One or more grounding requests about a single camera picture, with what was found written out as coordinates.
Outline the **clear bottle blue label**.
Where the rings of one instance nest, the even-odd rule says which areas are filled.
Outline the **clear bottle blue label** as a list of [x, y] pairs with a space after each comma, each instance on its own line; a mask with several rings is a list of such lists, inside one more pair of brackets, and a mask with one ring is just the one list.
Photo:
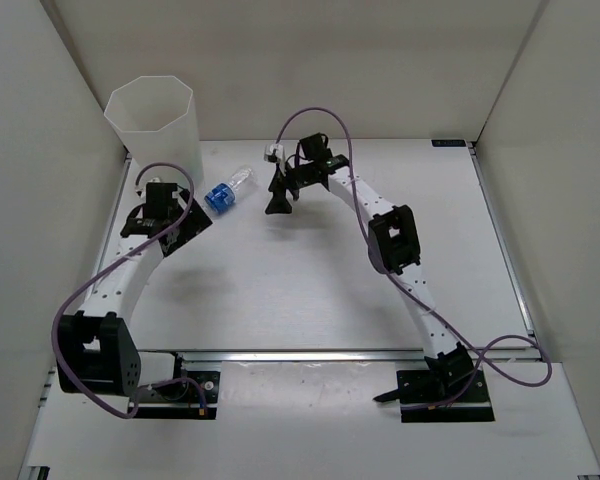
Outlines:
[[204, 200], [213, 214], [221, 216], [254, 193], [257, 187], [255, 171], [252, 167], [243, 165], [225, 181], [213, 187], [204, 196]]

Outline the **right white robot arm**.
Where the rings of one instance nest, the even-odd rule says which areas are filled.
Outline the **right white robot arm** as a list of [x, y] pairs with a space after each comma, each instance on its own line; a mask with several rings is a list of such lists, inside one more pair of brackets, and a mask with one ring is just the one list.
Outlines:
[[284, 146], [268, 145], [264, 160], [275, 165], [269, 185], [272, 198], [265, 213], [290, 214], [300, 190], [322, 185], [357, 216], [373, 268], [396, 287], [420, 335], [427, 370], [416, 383], [374, 398], [386, 403], [401, 394], [424, 393], [431, 408], [448, 405], [468, 389], [475, 374], [473, 360], [459, 333], [436, 312], [421, 267], [421, 249], [413, 211], [378, 194], [355, 172], [350, 159], [335, 155], [324, 135], [302, 139], [307, 162], [292, 166]]

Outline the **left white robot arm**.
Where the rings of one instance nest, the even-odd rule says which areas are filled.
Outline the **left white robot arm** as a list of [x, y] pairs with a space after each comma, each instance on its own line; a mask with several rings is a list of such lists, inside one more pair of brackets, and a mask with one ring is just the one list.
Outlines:
[[157, 266], [212, 225], [190, 192], [175, 183], [149, 183], [144, 202], [127, 215], [114, 249], [124, 262], [96, 282], [74, 314], [59, 321], [59, 350], [93, 393], [129, 397], [141, 383], [142, 358], [128, 326]]

